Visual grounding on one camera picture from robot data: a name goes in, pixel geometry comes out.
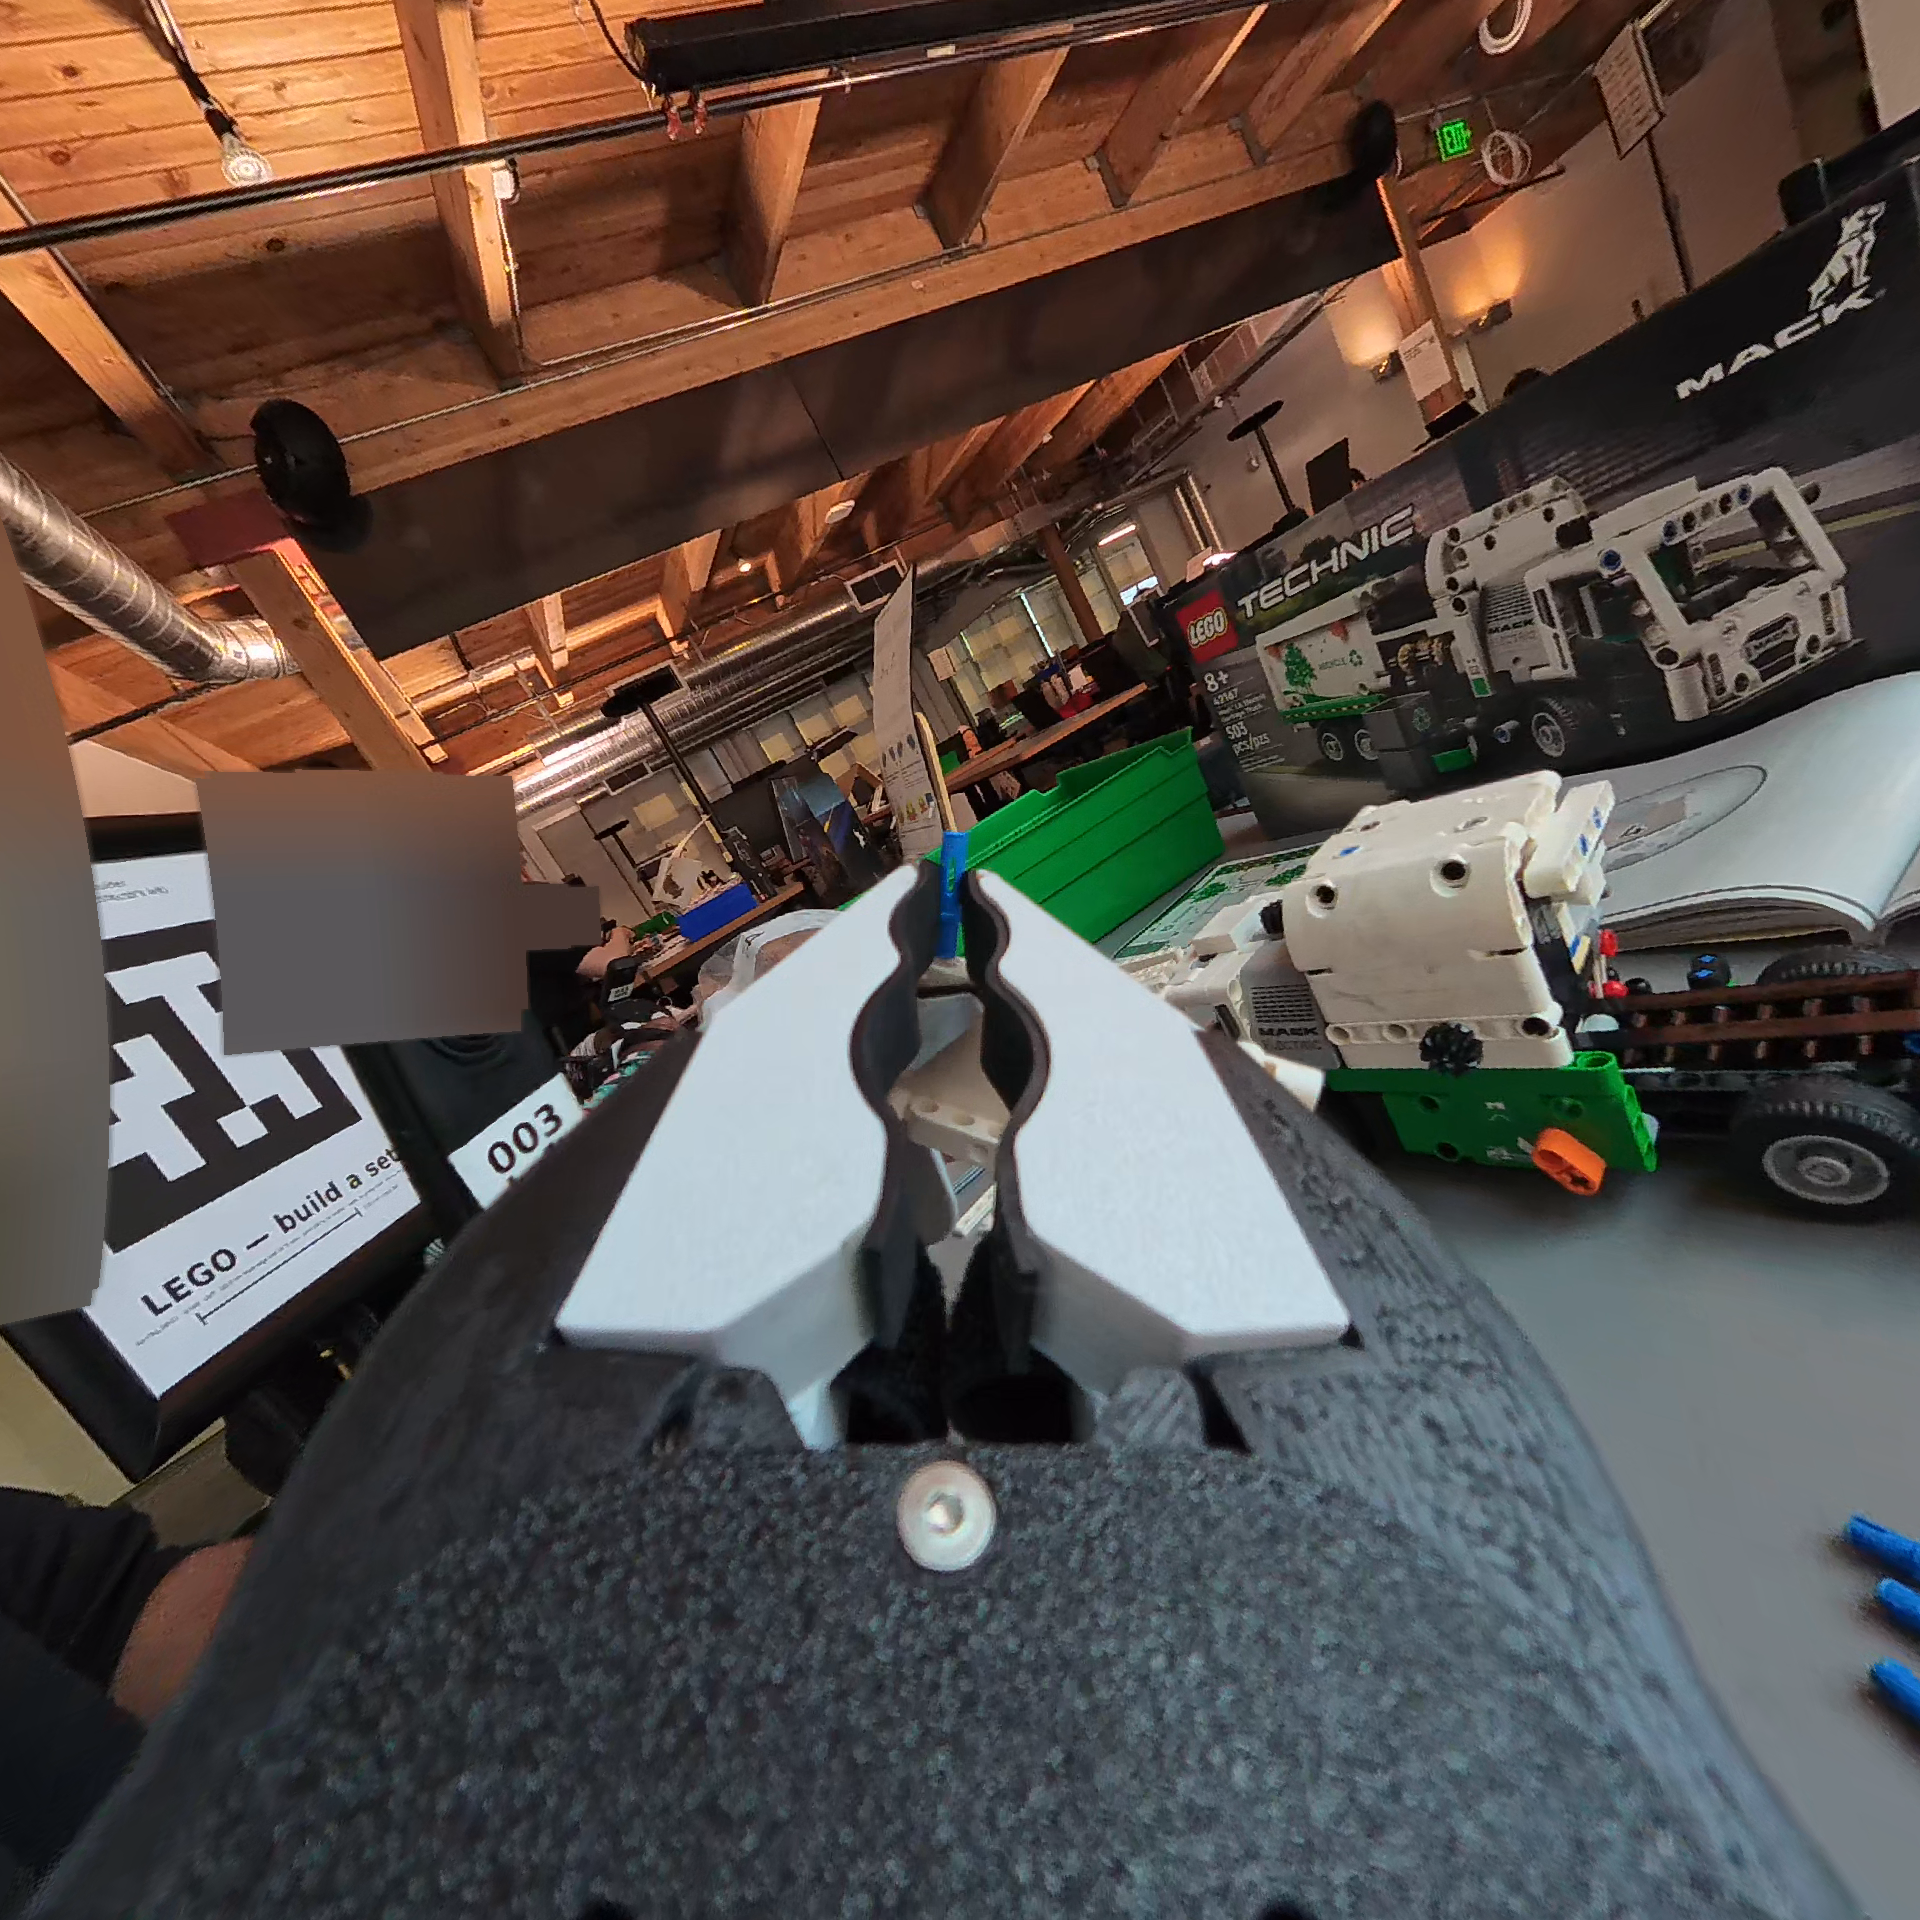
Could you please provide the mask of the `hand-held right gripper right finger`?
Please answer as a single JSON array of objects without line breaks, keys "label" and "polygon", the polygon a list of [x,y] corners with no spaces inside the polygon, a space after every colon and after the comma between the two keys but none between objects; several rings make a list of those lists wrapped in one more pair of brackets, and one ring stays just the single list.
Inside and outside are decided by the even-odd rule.
[{"label": "hand-held right gripper right finger", "polygon": [[1336,1349],[1353,1313],[1187,1015],[1008,879],[967,876],[980,1069],[1007,1109],[988,1285],[999,1351],[1072,1385]]}]

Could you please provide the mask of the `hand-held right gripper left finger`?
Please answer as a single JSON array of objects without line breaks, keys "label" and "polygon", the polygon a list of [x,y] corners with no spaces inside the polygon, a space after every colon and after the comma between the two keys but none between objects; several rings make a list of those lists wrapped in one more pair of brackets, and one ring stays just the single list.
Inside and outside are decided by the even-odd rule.
[{"label": "hand-held right gripper left finger", "polygon": [[927,959],[928,871],[897,871],[704,1015],[559,1310],[563,1344],[759,1374],[807,1449],[844,1440],[834,1382],[883,1320],[861,1260],[900,1197],[888,1095],[921,1039]]}]

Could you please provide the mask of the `person's left forearm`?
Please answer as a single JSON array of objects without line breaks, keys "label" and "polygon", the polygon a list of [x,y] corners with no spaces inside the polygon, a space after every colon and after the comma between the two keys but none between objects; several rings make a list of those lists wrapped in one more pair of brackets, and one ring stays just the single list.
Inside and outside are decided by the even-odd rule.
[{"label": "person's left forearm", "polygon": [[205,1652],[252,1537],[170,1548],[130,1505],[3,1493],[4,1884],[41,1881]]}]

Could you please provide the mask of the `white green lego truck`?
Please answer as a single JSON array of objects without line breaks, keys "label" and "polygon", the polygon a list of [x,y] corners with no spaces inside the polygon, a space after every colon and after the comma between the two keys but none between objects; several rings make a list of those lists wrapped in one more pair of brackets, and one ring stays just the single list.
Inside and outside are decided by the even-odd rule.
[{"label": "white green lego truck", "polygon": [[1523,774],[1365,807],[1257,894],[1121,966],[1259,1065],[1322,1077],[1340,1119],[1452,1165],[1572,1194],[1652,1173],[1660,1132],[1823,1221],[1915,1213],[1915,964],[1810,945],[1738,981],[1692,956],[1657,992],[1602,916],[1616,792]]}]

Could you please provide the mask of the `dark lego set box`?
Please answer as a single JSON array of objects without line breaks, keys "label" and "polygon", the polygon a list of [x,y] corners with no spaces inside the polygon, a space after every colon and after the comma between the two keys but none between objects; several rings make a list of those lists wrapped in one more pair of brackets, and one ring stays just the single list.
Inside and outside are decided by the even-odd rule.
[{"label": "dark lego set box", "polygon": [[1171,591],[1259,826],[1713,743],[1915,669],[1919,160]]}]

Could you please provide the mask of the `white printed tag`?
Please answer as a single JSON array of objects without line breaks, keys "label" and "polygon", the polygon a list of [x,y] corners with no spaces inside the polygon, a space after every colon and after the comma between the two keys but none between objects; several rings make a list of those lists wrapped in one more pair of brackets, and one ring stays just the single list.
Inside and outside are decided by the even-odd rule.
[{"label": "white printed tag", "polygon": [[488,1208],[586,1116],[565,1069],[448,1150],[469,1197]]}]

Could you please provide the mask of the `green plastic bin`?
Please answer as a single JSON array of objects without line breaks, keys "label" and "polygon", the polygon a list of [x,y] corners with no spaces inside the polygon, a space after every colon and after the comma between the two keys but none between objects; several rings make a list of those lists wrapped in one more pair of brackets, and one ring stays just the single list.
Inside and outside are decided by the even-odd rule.
[{"label": "green plastic bin", "polygon": [[1224,857],[1184,729],[1060,772],[971,826],[967,869],[1008,879],[1088,942]]}]

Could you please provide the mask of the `printed instruction sheet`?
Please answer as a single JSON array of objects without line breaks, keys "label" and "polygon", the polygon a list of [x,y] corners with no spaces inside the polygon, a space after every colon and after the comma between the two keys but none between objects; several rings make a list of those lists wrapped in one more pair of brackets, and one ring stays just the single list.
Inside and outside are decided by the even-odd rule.
[{"label": "printed instruction sheet", "polygon": [[872,672],[877,772],[906,864],[923,858],[941,840],[911,680],[913,630],[914,574],[908,572],[875,616]]}]

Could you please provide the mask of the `black framed task sign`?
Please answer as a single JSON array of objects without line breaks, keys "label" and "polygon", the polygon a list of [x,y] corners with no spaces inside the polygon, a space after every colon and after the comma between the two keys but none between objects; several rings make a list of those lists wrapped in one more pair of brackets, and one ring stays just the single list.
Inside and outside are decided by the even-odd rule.
[{"label": "black framed task sign", "polygon": [[87,821],[111,1023],[104,1271],[7,1344],[129,1479],[301,1337],[413,1280],[436,1217],[339,1047],[228,1053],[202,823]]}]

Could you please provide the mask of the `open instruction booklet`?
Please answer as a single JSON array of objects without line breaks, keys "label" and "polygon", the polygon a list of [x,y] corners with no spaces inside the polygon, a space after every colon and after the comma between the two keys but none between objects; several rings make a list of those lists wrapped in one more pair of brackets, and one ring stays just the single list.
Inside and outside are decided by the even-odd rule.
[{"label": "open instruction booklet", "polygon": [[1874,943],[1919,909],[1919,677],[1605,774],[1605,926],[1620,945],[1837,933]]}]

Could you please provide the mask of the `silver air duct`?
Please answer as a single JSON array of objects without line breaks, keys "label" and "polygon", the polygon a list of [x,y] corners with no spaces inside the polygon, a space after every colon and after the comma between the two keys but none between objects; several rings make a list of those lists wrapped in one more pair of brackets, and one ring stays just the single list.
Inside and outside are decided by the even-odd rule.
[{"label": "silver air duct", "polygon": [[79,616],[176,682],[219,687],[299,679],[299,662],[260,618],[189,612],[144,566],[3,456],[3,522],[41,599]]}]

